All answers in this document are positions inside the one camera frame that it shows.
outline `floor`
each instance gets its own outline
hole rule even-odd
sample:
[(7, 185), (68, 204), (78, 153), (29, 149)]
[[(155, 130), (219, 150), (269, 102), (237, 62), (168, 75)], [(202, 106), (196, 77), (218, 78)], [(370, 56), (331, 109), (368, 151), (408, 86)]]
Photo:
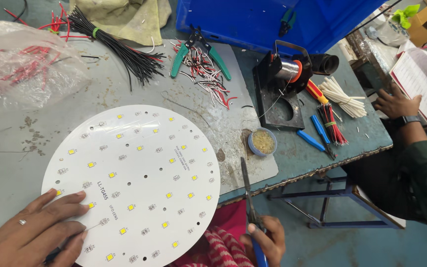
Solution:
[[(417, 0), (403, 0), (398, 9), (407, 5), (426, 4)], [(338, 168), (329, 176), (339, 177), (344, 172)], [(345, 184), (335, 184), (342, 189)], [(285, 192), (325, 190), (314, 177), (289, 185)], [(427, 225), (406, 222), (405, 230), (394, 229), (309, 229), (308, 219), (281, 202), (269, 201), (266, 194), (254, 197), (255, 207), (263, 214), (278, 217), (286, 232), (287, 253), (282, 266), (288, 267), (427, 267)], [(317, 218), (323, 199), (297, 200), (295, 204)], [(328, 222), (376, 220), (376, 217), (349, 198), (334, 198), (329, 204)]]

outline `plastic bag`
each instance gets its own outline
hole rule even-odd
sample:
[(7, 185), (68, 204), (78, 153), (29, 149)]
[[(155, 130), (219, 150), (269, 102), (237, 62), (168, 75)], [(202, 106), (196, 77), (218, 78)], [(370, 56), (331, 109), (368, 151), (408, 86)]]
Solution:
[(89, 80), (86, 65), (65, 38), (0, 21), (0, 112), (52, 105)]

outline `cardboard box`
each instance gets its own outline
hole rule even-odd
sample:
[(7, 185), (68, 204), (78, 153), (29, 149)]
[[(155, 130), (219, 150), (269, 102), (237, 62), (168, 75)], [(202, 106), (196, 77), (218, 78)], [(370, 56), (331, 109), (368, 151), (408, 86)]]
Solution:
[(409, 19), (411, 27), (408, 29), (409, 40), (421, 47), (427, 43), (427, 7)]

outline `blue plastic crate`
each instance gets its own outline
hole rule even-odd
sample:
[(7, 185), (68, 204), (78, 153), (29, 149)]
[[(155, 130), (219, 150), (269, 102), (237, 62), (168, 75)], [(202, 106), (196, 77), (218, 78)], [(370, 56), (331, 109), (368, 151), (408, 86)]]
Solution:
[[(283, 40), (324, 53), (363, 21), (384, 0), (179, 0), (176, 28), (190, 33), (200, 26), (205, 38), (266, 53)], [(296, 13), (293, 29), (278, 36), (288, 8)]]

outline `green rubber band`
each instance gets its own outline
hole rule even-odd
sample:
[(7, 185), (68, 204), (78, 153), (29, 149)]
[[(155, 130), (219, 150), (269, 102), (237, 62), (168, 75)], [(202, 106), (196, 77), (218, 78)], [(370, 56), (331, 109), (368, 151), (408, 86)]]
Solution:
[(96, 39), (96, 32), (99, 30), (100, 28), (99, 27), (96, 27), (96, 28), (94, 28), (93, 29), (93, 38), (95, 38)]
[(51, 33), (53, 33), (53, 34), (59, 34), (59, 32), (58, 31), (54, 31), (53, 29), (51, 29), (51, 28), (48, 28), (48, 30), (51, 32)]
[(335, 125), (335, 124), (337, 124), (337, 123), (336, 122), (331, 122), (331, 123), (324, 124), (324, 126), (325, 127), (329, 127), (329, 126), (332, 126), (332, 125)]

